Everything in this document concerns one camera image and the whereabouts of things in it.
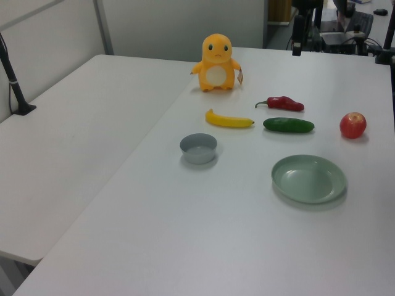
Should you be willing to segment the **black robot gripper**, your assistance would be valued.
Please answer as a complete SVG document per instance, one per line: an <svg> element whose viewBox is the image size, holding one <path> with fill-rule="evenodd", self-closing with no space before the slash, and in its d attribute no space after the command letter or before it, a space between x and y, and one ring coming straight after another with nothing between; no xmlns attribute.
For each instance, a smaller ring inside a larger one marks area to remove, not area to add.
<svg viewBox="0 0 395 296"><path fill-rule="evenodd" d="M305 18L303 15L297 15L294 18L293 33L292 33L292 55L301 56L302 42L304 38Z"/></svg>

